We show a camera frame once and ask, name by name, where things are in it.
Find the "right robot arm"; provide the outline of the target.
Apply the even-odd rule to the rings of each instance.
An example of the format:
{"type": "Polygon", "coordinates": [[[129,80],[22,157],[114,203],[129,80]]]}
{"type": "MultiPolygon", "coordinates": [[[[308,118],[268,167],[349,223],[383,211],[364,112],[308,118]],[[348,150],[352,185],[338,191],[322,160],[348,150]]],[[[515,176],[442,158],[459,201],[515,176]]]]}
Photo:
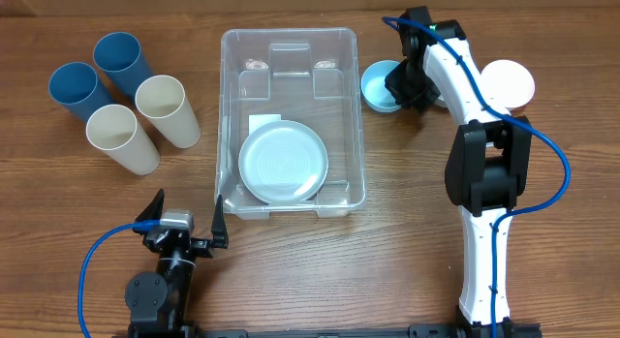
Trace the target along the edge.
{"type": "Polygon", "coordinates": [[[445,168],[447,194],[464,235],[457,320],[470,337],[511,337],[508,213],[525,188],[531,136],[508,111],[494,116],[483,108],[463,71],[481,79],[456,20],[433,21],[426,7],[413,7],[396,29],[404,59],[386,76],[387,90],[399,106],[419,112],[442,99],[457,125],[445,168]]]}

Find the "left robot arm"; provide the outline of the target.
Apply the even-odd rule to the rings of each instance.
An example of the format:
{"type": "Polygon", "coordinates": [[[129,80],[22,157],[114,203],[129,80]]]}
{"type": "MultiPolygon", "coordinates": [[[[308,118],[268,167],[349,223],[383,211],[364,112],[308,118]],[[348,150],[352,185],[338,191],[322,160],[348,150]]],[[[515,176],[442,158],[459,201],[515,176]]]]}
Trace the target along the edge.
{"type": "Polygon", "coordinates": [[[130,310],[128,335],[201,337],[202,330],[186,320],[186,312],[196,259],[210,258],[214,249],[226,249],[229,245],[223,199],[216,200],[209,239],[193,236],[195,223],[190,211],[165,210],[164,200],[165,192],[159,190],[132,228],[159,259],[155,271],[136,275],[126,287],[125,302],[130,310]]]}

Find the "grey bowl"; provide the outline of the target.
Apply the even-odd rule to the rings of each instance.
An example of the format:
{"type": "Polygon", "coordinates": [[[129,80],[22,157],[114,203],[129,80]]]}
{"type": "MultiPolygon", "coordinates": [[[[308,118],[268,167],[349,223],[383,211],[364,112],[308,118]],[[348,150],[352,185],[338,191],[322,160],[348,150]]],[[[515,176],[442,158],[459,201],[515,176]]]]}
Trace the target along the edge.
{"type": "Polygon", "coordinates": [[[434,104],[441,108],[445,108],[447,106],[445,100],[441,96],[434,101],[434,104]]]}

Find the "light blue bowl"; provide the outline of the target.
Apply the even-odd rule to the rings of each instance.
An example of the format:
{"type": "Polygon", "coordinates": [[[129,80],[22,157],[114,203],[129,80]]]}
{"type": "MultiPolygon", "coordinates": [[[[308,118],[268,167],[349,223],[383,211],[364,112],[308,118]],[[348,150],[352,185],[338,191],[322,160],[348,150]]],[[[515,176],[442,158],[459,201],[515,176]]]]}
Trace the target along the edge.
{"type": "Polygon", "coordinates": [[[382,60],[370,65],[361,78],[361,91],[366,104],[381,113],[396,112],[400,106],[386,88],[385,79],[397,66],[398,62],[382,60]]]}

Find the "grey plate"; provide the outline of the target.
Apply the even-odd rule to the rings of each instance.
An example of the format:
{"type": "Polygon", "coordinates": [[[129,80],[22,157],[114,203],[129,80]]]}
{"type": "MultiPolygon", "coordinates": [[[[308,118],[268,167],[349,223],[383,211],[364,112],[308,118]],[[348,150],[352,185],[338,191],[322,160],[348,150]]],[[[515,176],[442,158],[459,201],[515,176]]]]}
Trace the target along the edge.
{"type": "Polygon", "coordinates": [[[326,181],[326,145],[308,126],[277,120],[256,129],[243,142],[238,170],[246,188],[267,204],[308,200],[326,181]]]}

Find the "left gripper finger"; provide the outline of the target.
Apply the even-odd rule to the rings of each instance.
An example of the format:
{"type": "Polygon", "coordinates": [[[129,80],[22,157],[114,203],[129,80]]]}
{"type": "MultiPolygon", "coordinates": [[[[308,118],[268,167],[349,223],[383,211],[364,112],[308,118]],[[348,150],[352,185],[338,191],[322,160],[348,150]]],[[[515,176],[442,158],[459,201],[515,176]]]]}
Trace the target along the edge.
{"type": "Polygon", "coordinates": [[[144,222],[147,220],[160,220],[165,200],[165,191],[160,189],[151,203],[149,203],[143,211],[135,219],[136,222],[144,222]]]}
{"type": "Polygon", "coordinates": [[[212,247],[227,249],[229,246],[229,236],[224,218],[223,197],[219,195],[216,200],[215,209],[211,223],[212,247]]]}

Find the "pink bowl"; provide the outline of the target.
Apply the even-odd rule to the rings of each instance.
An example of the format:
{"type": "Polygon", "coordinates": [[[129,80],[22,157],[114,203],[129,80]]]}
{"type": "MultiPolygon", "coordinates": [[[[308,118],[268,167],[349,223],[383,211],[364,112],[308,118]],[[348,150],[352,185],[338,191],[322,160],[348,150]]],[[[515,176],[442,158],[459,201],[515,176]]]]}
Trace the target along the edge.
{"type": "Polygon", "coordinates": [[[495,60],[483,68],[481,78],[484,98],[494,108],[517,109],[534,98],[536,87],[532,74],[515,61],[495,60]]]}

